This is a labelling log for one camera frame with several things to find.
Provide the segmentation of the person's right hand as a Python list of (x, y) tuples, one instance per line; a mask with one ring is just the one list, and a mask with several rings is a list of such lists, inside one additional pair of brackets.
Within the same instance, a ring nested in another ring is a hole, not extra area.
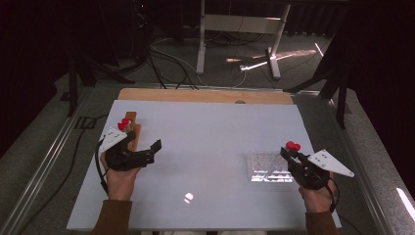
[(337, 186), (333, 181), (334, 173), (330, 173), (328, 188), (323, 187), (319, 190), (305, 189), (299, 187), (299, 192), (304, 200), (305, 210), (307, 212), (329, 212), (331, 210), (333, 197)]

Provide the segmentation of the white table board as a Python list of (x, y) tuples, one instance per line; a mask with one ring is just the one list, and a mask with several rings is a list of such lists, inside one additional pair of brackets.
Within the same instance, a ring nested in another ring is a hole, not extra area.
[(303, 230), (297, 183), (252, 182), (247, 159), (288, 141), (313, 149), (295, 105), (116, 100), (106, 128), (128, 111), (141, 124), (138, 146), (162, 144), (137, 174), (132, 230)]

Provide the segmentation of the person's left hand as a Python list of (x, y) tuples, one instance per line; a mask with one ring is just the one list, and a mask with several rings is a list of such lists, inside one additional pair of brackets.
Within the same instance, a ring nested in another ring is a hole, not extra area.
[(129, 201), (135, 185), (135, 180), (140, 167), (128, 171), (116, 171), (108, 167), (106, 154), (102, 154), (100, 161), (106, 171), (108, 184), (108, 197), (115, 201)]

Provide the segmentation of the black metal stand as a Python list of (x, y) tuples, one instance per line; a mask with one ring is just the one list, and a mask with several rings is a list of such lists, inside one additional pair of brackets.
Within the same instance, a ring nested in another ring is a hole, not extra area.
[(120, 83), (132, 84), (133, 81), (124, 78), (115, 71), (106, 68), (104, 65), (99, 64), (91, 57), (81, 53), (79, 56), (69, 56), (69, 93), (66, 99), (69, 101), (69, 113), (71, 117), (78, 107), (78, 85), (77, 80), (80, 78), (85, 86), (94, 86), (97, 83), (97, 78), (94, 74), (94, 70), (102, 72), (108, 75), (110, 78)]
[(298, 93), (301, 90), (325, 80), (319, 92), (324, 100), (332, 99), (338, 92), (336, 120), (342, 129), (345, 129), (347, 67), (350, 58), (348, 48), (350, 39), (340, 32), (333, 37), (329, 47), (317, 66), (312, 78), (291, 88), (284, 88), (284, 92)]

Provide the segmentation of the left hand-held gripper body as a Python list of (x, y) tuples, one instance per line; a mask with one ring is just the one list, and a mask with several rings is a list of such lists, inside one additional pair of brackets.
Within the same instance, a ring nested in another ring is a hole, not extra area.
[(99, 154), (106, 154), (109, 168), (116, 171), (128, 171), (136, 167), (146, 167), (155, 162), (155, 155), (150, 148), (138, 152), (128, 150), (128, 144), (123, 142), (127, 132), (110, 127), (99, 146)]

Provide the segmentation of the white metal stand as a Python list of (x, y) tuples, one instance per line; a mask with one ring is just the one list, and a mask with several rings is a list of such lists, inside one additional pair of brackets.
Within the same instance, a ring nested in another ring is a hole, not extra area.
[(285, 4), (280, 17), (261, 18), (233, 15), (213, 15), (206, 13), (206, 0), (201, 0), (200, 16), (200, 45), (198, 51), (196, 73), (203, 74), (205, 71), (206, 44), (205, 34), (207, 30), (225, 31), (225, 32), (247, 32), (274, 34), (275, 40), (271, 47), (265, 51), (265, 65), (270, 68), (271, 75), (274, 79), (281, 77), (278, 66), (280, 58), (277, 56), (287, 17), (290, 13), (291, 5)]

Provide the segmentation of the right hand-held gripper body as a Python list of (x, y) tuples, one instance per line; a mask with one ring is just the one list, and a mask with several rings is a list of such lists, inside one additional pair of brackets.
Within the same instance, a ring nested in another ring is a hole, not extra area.
[(305, 163), (288, 163), (288, 171), (295, 181), (305, 189), (319, 190), (328, 185), (330, 173), (347, 177), (354, 173), (326, 150), (307, 156)]

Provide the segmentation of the aluminium frame rail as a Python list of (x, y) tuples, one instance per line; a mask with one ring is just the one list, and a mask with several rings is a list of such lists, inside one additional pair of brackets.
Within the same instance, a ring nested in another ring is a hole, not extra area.
[(0, 159), (0, 235), (17, 235), (79, 110), (53, 99)]
[(329, 119), (334, 125), (334, 129), (337, 131), (341, 143), (346, 151), (346, 161), (349, 163), (352, 171), (354, 172), (354, 178), (357, 181), (361, 194), (365, 200), (367, 208), (372, 215), (372, 218), (376, 224), (376, 227), (380, 235), (393, 234), (391, 225), (385, 218), (384, 211), (380, 205), (380, 202), (375, 194), (375, 190), (370, 182), (370, 179), (363, 167), (363, 163), (359, 158), (358, 153), (355, 151), (351, 140), (347, 135), (347, 131), (342, 129), (337, 121), (337, 109), (335, 103), (332, 100), (323, 100), (325, 108), (328, 112)]
[[(153, 90), (190, 90), (190, 91), (259, 91), (259, 92), (283, 92), (283, 89), (271, 89), (271, 88), (246, 88), (246, 87), (222, 87), (222, 86), (204, 86), (197, 85), (196, 88), (191, 88), (190, 86), (179, 86), (177, 89), (174, 84), (165, 84), (164, 86), (159, 83), (116, 83), (116, 82), (102, 82), (99, 81), (95, 84), (95, 87), (109, 87), (109, 88), (142, 88), (142, 89), (153, 89)], [(313, 90), (301, 90), (297, 93), (289, 93), (292, 95), (310, 95), (310, 96), (319, 96), (319, 91)]]

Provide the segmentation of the wooden test tube rack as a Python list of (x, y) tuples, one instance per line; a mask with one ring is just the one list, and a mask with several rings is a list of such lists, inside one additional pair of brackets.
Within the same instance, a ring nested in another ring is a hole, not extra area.
[(129, 142), (128, 150), (132, 152), (137, 151), (138, 141), (140, 138), (141, 124), (136, 122), (137, 113), (127, 112), (125, 118), (128, 119), (127, 129), (135, 133), (135, 138)]

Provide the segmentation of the clear plastic tube rack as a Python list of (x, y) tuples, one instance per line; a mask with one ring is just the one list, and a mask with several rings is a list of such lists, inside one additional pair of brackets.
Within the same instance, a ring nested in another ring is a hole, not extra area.
[(250, 182), (293, 183), (287, 161), (279, 152), (251, 152), (246, 156)]

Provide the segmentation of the black curtain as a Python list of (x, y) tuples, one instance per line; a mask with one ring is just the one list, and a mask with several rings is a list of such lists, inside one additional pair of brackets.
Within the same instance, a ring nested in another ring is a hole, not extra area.
[(349, 0), (287, 0), (290, 10), (284, 30), (289, 35), (332, 37), (341, 27)]

